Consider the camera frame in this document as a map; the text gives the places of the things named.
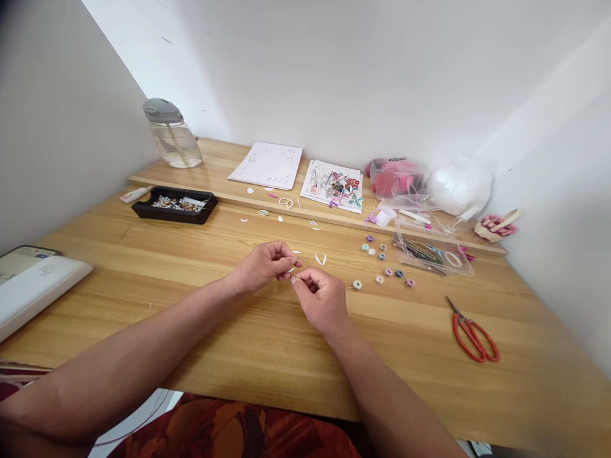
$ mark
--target scissors blade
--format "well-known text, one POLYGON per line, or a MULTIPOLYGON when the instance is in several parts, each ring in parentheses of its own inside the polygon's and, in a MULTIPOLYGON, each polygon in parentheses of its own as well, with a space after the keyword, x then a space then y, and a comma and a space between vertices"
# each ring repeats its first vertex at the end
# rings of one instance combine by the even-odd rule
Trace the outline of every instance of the scissors blade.
POLYGON ((454 304, 452 303, 452 301, 450 300, 450 298, 448 296, 446 296, 446 300, 447 300, 448 304, 450 304, 450 307, 452 307, 452 309, 454 310, 454 313, 456 315, 463 316, 463 314, 458 311, 458 309, 454 306, 454 304))

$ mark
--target red patterned clothing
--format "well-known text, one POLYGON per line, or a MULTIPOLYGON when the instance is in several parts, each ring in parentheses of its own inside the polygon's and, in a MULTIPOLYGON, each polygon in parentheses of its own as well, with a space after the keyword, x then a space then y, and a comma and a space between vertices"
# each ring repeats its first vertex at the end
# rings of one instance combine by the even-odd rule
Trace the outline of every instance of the red patterned clothing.
POLYGON ((270 407, 184 394, 109 458, 360 458, 336 425, 270 407))

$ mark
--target plastic bag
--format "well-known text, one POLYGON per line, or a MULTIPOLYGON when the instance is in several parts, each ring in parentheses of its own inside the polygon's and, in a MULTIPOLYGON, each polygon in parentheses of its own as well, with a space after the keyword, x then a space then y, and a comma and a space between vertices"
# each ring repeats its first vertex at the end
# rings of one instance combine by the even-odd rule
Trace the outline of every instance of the plastic bag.
POLYGON ((479 158, 458 156, 430 165, 406 158, 373 159, 365 172, 381 207, 459 215, 484 208, 493 170, 479 158))
POLYGON ((381 207, 429 209, 426 170, 407 159, 373 159, 365 171, 381 207))
POLYGON ((437 162, 428 179, 432 204, 454 216, 481 212, 490 198, 493 170, 480 158, 457 156, 437 162))

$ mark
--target glue bottle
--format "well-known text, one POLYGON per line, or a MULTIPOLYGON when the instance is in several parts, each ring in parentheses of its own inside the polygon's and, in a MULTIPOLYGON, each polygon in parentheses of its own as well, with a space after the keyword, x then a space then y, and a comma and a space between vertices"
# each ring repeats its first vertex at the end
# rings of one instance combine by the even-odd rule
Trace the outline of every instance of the glue bottle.
POLYGON ((148 193, 151 189, 153 189, 152 186, 149 186, 147 188, 138 188, 136 190, 123 194, 121 197, 119 197, 119 199, 123 200, 126 204, 129 204, 130 202, 135 201, 137 198, 141 198, 144 194, 148 193))
POLYGON ((473 218, 479 211, 480 208, 474 205, 473 207, 469 208, 469 210, 465 211, 462 215, 457 216, 451 224, 445 226, 444 232, 454 233, 461 224, 466 223, 469 219, 473 218))

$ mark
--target smartphone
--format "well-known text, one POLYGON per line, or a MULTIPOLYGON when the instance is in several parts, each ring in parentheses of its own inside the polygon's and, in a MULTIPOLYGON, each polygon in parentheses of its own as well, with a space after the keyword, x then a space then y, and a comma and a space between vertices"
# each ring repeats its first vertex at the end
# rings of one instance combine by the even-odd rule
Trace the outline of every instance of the smartphone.
POLYGON ((33 245, 21 245, 0 257, 0 285, 49 256, 62 256, 60 251, 33 245))

